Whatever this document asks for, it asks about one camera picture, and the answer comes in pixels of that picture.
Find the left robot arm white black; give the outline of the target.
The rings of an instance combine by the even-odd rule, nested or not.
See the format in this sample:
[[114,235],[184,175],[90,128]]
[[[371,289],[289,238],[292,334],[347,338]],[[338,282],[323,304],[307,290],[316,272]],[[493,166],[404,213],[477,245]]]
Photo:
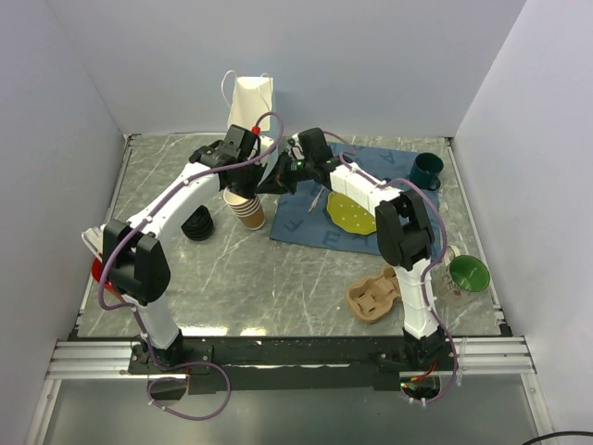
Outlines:
[[98,292],[112,286],[119,308],[128,308],[140,328],[150,361],[164,373],[183,363],[183,334],[173,321],[166,290],[171,272],[165,246],[175,230],[225,188],[253,197],[265,171],[261,162],[277,141],[255,130],[232,126],[225,137],[197,149],[181,173],[146,208],[127,221],[112,219],[102,228],[102,273]]

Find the stack of brown paper cups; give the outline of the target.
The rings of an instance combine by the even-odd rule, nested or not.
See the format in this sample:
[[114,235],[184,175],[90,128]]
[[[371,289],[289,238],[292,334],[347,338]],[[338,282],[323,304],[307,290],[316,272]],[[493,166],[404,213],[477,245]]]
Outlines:
[[258,196],[240,197],[229,189],[223,191],[223,199],[231,212],[249,230],[255,231],[265,224],[265,213]]

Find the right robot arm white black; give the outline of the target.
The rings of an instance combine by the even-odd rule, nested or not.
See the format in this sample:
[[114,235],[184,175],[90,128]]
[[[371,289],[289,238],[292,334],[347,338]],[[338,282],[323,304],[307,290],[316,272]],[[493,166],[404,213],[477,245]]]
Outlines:
[[440,357],[459,356],[452,335],[435,309],[430,272],[443,260],[432,258],[435,232],[428,213],[440,226],[441,244],[447,245],[444,222],[433,202],[411,181],[396,178],[381,181],[359,166],[353,148],[334,154],[325,137],[313,128],[296,136],[302,150],[300,159],[289,153],[279,156],[271,172],[262,176],[259,194],[293,194],[297,183],[313,180],[330,191],[342,194],[362,206],[375,218],[378,248],[392,266],[404,306],[404,341],[407,363],[426,369]]

